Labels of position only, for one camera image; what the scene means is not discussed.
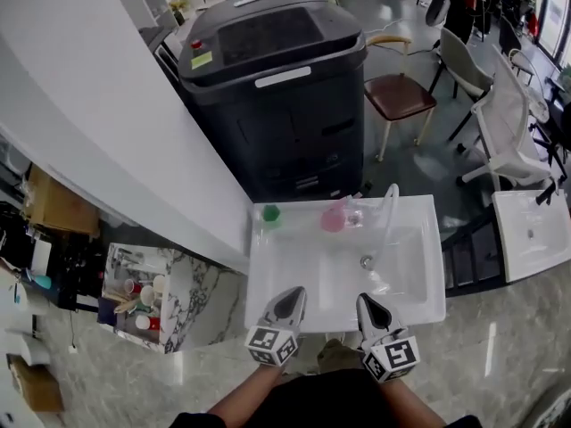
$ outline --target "green bottle cap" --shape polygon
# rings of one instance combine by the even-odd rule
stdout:
[[[279,208],[275,204],[267,204],[261,216],[266,222],[275,222],[279,217]]]

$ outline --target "wooden chair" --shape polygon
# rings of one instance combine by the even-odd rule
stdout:
[[[394,122],[415,116],[428,111],[420,136],[414,140],[418,146],[430,123],[436,100],[417,81],[406,76],[406,61],[409,46],[412,41],[405,37],[395,35],[378,35],[367,40],[367,46],[381,45],[383,43],[403,43],[403,62],[401,74],[379,76],[365,83],[365,96],[375,109],[386,120],[383,142],[377,160],[385,156],[386,142],[391,125]]]

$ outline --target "red cup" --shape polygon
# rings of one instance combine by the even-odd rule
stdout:
[[[158,317],[137,316],[135,326],[139,330],[160,330],[161,319]]]
[[[127,292],[128,294],[140,293],[141,290],[143,289],[143,285],[135,282],[133,279],[127,279],[123,283],[123,288],[125,289],[125,292]]]

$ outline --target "sink basin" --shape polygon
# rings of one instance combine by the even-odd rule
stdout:
[[[302,285],[307,291],[303,333],[358,329],[357,296],[374,293],[379,284],[360,260],[378,251],[385,221],[375,216],[380,199],[360,199],[353,205],[374,211],[369,213],[371,219],[338,233],[326,232],[319,220],[333,203],[278,203],[281,225],[274,229],[261,219],[265,203],[254,205],[247,327],[258,321],[271,298]],[[405,325],[444,319],[443,261],[432,195],[399,198],[388,244],[376,270],[390,285],[379,301],[386,297]]]
[[[571,218],[563,192],[537,205],[541,190],[496,192],[506,280],[517,281],[571,259]]]

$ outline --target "brown chair seat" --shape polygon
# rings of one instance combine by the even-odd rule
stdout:
[[[385,75],[365,83],[365,95],[386,120],[405,119],[436,106],[436,100],[408,76]]]

